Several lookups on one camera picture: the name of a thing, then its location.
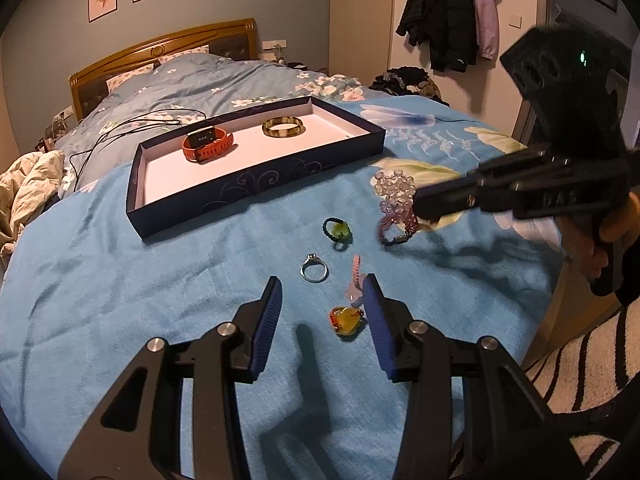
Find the silver ring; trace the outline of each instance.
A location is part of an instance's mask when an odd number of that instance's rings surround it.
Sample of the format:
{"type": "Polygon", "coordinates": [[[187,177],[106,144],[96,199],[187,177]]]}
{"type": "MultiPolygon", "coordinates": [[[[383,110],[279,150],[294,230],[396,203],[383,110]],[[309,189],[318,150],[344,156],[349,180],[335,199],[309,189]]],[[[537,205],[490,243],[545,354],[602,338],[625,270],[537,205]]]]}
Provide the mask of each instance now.
{"type": "Polygon", "coordinates": [[[326,280],[327,276],[329,275],[329,267],[327,267],[326,263],[324,263],[324,261],[318,258],[315,254],[308,254],[306,256],[306,260],[300,267],[300,274],[302,274],[302,277],[305,280],[307,280],[309,283],[321,283],[321,282],[324,282],[324,280],[326,280]],[[312,280],[311,278],[308,278],[305,276],[305,271],[307,267],[312,265],[322,265],[324,267],[324,273],[322,274],[319,280],[312,280]]]}

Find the orange watch strap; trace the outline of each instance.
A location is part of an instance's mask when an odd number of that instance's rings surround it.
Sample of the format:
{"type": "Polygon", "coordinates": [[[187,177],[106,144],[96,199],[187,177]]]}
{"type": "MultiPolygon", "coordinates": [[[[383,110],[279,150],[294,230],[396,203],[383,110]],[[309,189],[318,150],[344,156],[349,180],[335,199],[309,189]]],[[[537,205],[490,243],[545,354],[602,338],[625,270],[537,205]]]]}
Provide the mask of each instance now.
{"type": "Polygon", "coordinates": [[[226,150],[228,150],[234,143],[234,134],[227,133],[225,130],[218,127],[214,127],[214,131],[216,133],[216,140],[210,142],[206,146],[201,146],[195,149],[187,145],[189,137],[184,137],[182,142],[182,152],[184,153],[184,157],[191,162],[202,162],[226,152],[226,150]]]}

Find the door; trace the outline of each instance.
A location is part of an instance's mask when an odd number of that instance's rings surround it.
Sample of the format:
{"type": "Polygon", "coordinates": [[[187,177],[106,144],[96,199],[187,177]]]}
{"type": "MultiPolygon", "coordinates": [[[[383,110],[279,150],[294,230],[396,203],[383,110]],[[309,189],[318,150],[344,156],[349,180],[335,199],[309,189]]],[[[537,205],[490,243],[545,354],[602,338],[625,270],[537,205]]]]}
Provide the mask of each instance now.
{"type": "Polygon", "coordinates": [[[329,72],[370,85],[388,67],[393,0],[331,0],[329,72]]]}

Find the purple jacket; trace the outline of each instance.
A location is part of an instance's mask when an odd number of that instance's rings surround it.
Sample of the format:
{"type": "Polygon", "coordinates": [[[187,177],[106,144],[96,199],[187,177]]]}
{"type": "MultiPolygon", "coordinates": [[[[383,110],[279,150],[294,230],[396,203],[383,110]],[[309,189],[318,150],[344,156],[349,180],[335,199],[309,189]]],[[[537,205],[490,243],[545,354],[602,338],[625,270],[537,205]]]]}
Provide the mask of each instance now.
{"type": "Polygon", "coordinates": [[[476,31],[480,55],[487,59],[498,57],[500,25],[495,0],[474,0],[476,4],[476,31]]]}

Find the green bead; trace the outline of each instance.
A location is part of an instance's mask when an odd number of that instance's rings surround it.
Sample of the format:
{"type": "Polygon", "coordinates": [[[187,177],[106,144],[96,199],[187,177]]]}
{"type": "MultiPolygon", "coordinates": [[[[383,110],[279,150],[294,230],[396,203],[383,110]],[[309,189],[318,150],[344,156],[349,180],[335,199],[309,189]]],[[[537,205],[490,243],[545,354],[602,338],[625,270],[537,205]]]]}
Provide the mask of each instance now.
{"type": "Polygon", "coordinates": [[[338,238],[338,240],[346,240],[351,236],[351,231],[347,222],[345,223],[335,223],[331,227],[331,236],[334,238],[338,238]]]}

